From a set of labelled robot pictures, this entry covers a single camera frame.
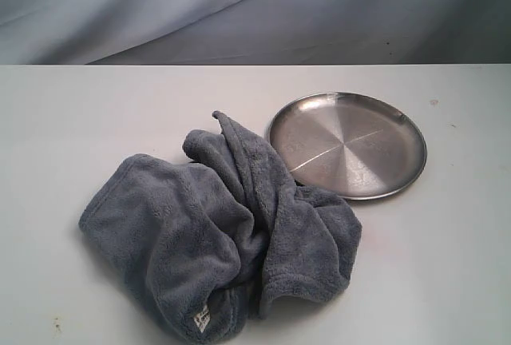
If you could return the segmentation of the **grey-blue fleece towel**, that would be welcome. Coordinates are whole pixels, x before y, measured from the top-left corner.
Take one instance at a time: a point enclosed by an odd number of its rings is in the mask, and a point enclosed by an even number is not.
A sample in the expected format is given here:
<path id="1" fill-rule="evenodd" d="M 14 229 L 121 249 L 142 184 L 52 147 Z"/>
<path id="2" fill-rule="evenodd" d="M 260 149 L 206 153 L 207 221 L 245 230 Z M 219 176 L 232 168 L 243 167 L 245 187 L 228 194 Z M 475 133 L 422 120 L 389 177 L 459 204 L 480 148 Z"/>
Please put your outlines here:
<path id="1" fill-rule="evenodd" d="M 351 280 L 362 226 L 333 192 L 296 184 L 226 114 L 193 130 L 187 164 L 125 159 L 81 215 L 84 236 L 165 328 L 228 339 L 283 297 L 326 303 Z"/>

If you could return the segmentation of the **white backdrop cloth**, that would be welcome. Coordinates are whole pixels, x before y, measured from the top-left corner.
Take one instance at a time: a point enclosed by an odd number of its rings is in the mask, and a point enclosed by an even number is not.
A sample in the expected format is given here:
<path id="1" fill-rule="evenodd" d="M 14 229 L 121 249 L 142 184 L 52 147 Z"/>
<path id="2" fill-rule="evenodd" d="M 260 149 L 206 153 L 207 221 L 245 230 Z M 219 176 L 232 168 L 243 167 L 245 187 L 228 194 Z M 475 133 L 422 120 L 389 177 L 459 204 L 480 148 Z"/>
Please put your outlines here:
<path id="1" fill-rule="evenodd" d="M 1 0 L 4 65 L 509 60 L 510 0 Z"/>

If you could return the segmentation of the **round stainless steel plate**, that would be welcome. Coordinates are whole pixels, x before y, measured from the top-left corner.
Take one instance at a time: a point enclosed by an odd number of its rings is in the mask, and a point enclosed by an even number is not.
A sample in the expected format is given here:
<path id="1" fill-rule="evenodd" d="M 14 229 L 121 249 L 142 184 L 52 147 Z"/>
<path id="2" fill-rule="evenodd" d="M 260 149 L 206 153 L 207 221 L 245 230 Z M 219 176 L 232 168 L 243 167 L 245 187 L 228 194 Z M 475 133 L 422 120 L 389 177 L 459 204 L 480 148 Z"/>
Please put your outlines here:
<path id="1" fill-rule="evenodd" d="M 412 185 L 427 161 L 416 124 L 358 93 L 311 94 L 285 105 L 266 132 L 295 181 L 348 200 L 376 200 Z"/>

